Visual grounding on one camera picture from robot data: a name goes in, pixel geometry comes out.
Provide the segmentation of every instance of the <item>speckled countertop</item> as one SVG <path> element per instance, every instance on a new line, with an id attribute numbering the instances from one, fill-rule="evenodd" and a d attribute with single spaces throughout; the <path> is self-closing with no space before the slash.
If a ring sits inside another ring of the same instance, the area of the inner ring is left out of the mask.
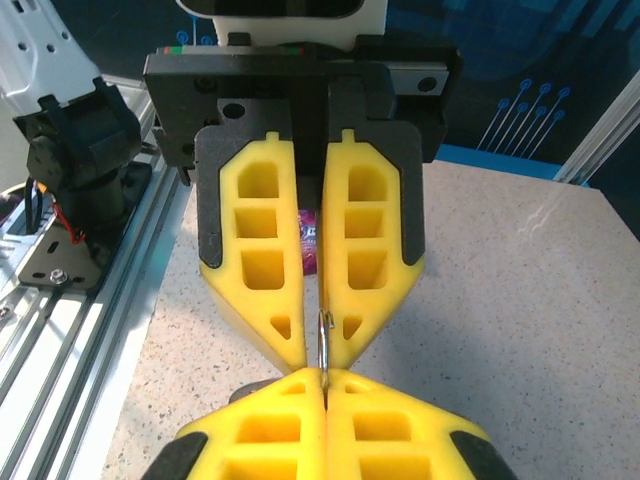
<path id="1" fill-rule="evenodd" d="M 355 370 L 472 419 L 521 479 L 640 478 L 640 244 L 596 190 L 437 161 L 424 179 L 427 269 Z M 277 375 L 199 277 L 192 194 L 103 477 L 139 478 Z"/>

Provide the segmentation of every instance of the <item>red wire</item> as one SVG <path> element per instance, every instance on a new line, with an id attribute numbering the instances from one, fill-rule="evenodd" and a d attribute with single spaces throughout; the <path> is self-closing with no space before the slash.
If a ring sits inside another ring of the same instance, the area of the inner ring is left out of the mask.
<path id="1" fill-rule="evenodd" d="M 67 220 L 67 217 L 65 217 L 64 213 L 62 213 L 62 209 L 55 202 L 53 204 L 53 211 L 55 212 L 58 221 L 62 223 L 62 226 L 67 230 L 67 232 L 69 232 L 69 235 L 71 236 L 71 243 L 73 245 L 77 245 L 83 242 L 85 237 L 84 232 L 80 229 L 74 230 L 73 227 L 71 227 L 69 220 Z"/>

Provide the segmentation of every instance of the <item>pink package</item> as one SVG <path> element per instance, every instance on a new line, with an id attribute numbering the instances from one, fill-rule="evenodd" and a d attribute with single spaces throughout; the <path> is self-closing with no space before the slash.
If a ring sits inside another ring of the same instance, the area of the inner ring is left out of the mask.
<path id="1" fill-rule="evenodd" d="M 298 212 L 300 243 L 302 245 L 302 270 L 305 275 L 317 273 L 316 263 L 316 214 L 312 210 Z"/>

